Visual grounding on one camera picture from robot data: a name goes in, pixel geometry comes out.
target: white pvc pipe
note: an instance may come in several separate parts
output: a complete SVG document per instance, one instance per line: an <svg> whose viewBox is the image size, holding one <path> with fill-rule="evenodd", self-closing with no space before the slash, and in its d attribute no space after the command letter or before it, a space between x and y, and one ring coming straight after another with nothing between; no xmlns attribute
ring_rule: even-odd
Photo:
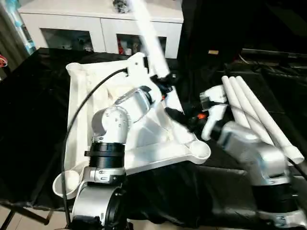
<svg viewBox="0 0 307 230"><path fill-rule="evenodd" d="M250 128L248 121L246 119L245 114L240 110L241 105L236 97L236 94L234 92L234 89L232 88L230 81L227 76L222 77L222 82L224 86L224 90L226 92L228 102L232 106L231 111L232 114L234 115L235 121L246 128Z"/></svg>
<svg viewBox="0 0 307 230"><path fill-rule="evenodd" d="M278 142L279 146L282 148L285 155L292 159L296 164L304 161L304 157L297 147L293 146L289 139L285 136L282 130L275 123L274 119L270 116L268 111L264 108L258 98L255 96L253 91L245 83L245 81L237 76L236 78L239 86L243 90L245 96L249 100L256 114L258 115L260 121L264 124L266 129L269 131L270 135L274 136L274 139Z"/></svg>
<svg viewBox="0 0 307 230"><path fill-rule="evenodd" d="M268 132L265 130L264 126L262 125L261 121L259 120L256 112L254 111L253 107L249 103L248 99L246 98L244 92L240 88L238 82L234 77L229 78L230 84L235 91L236 97L239 100L239 103L244 112L246 112L246 118L250 125L250 128L259 135L259 137L266 143L270 145L274 145L273 141L271 140Z"/></svg>

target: white rod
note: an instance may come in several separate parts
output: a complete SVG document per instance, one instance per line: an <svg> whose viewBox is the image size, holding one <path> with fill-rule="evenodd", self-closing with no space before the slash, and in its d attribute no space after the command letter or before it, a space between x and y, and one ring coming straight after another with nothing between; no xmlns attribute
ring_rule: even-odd
<svg viewBox="0 0 307 230"><path fill-rule="evenodd" d="M304 160L303 155L297 147L293 146L289 139L285 136L282 130L275 123L274 119L270 116L268 111L264 108L261 102L258 100L253 91L245 83L242 77L236 78L239 86L243 90L245 96L249 100L260 121L264 124L270 135L274 136L274 139L278 142L279 146L283 149L285 155L292 159L296 164L301 163Z"/></svg>
<svg viewBox="0 0 307 230"><path fill-rule="evenodd" d="M164 78L170 72L146 5L142 0L131 0L130 4L155 73L159 78Z"/></svg>
<svg viewBox="0 0 307 230"><path fill-rule="evenodd" d="M254 111L253 107L249 103L248 99L246 98L244 92L240 88L238 82L234 77L229 78L230 84L235 91L236 97L239 100L239 103L243 109L250 128L259 135L259 137L266 143L270 145L274 145L273 141L271 140L268 132L265 130L264 126L262 125L261 121L259 120L256 112Z"/></svg>
<svg viewBox="0 0 307 230"><path fill-rule="evenodd" d="M223 76L222 77L222 82L223 82L223 86L224 86L224 90L226 92L227 98L228 98L228 102L231 106L231 111L232 114L234 115L235 121L241 125L244 126L246 128L250 128L248 121L245 117L245 114L240 110L241 109L241 105L236 97L236 94L234 92L234 89L232 88L230 81L228 79L227 76Z"/></svg>

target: black table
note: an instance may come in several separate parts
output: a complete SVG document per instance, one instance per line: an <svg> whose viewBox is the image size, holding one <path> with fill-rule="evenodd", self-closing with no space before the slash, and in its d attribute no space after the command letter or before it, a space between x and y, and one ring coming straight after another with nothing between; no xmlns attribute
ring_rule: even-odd
<svg viewBox="0 0 307 230"><path fill-rule="evenodd" d="M63 210L61 198L53 194L52 182L60 173L60 149L67 127L70 78L65 66L126 58L41 48L0 82L0 203ZM176 60L168 63L171 70L179 71ZM304 110L300 106L298 115L290 106L293 112L288 114L288 104L279 100L282 84L287 86L288 82L265 79L249 69L234 73L246 80L290 141L307 156L304 131L292 122L297 125L298 119L304 119ZM201 91L221 84L223 74L206 69L185 72L177 85L183 107L196 101ZM129 176L133 200L129 218L193 228L259 228L246 172L215 143L208 144L212 155L203 165L182 162ZM307 210L307 182L296 176L294 187Z"/></svg>

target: white cabinet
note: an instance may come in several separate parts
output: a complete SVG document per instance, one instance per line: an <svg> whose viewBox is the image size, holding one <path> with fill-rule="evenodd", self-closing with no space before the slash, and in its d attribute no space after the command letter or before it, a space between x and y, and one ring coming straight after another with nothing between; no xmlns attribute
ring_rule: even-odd
<svg viewBox="0 0 307 230"><path fill-rule="evenodd" d="M79 46L84 43L94 52L106 51L99 18L29 13L21 16L36 48L83 49Z"/></svg>
<svg viewBox="0 0 307 230"><path fill-rule="evenodd" d="M140 35L133 14L113 0L33 0L19 9L39 47L118 53L118 40ZM180 0L145 0L166 58L176 58L183 23Z"/></svg>

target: black cable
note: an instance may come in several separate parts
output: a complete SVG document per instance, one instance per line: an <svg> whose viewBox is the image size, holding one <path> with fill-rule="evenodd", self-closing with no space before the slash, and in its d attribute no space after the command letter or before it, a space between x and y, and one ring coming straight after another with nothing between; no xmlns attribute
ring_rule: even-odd
<svg viewBox="0 0 307 230"><path fill-rule="evenodd" d="M64 209L65 209L65 215L66 215L66 223L68 227L71 223L71 218L70 218L70 214L69 214L69 208L67 206L67 196L66 196L66 183L65 183L65 168L64 168L64 161L65 161L65 149L66 149L66 142L69 136L69 133L71 132L71 128L73 126L73 123L75 122L77 115L79 114L79 112L81 111L81 109L83 108L83 106L85 105L85 103L88 101L88 99L93 95L93 93L103 84L105 83L108 79L110 79L111 77L113 77L114 75L121 73L121 72L127 72L127 69L119 69L117 71L115 71L114 73L111 73L109 76L107 76L105 79L103 79L101 82L99 82L90 92L89 94L86 96L86 98L82 101L81 105L78 107L77 111L75 112L75 114L72 117L72 120L70 122L70 124L67 127L67 133L63 142L63 148L62 148L62 153L61 153L61 181L62 181L62 191L63 191L63 203L64 203Z"/></svg>
<svg viewBox="0 0 307 230"><path fill-rule="evenodd" d="M290 158L288 158L288 161L293 164L293 166L295 167L295 169L301 174L301 176L307 181L307 175L305 174L305 172Z"/></svg>

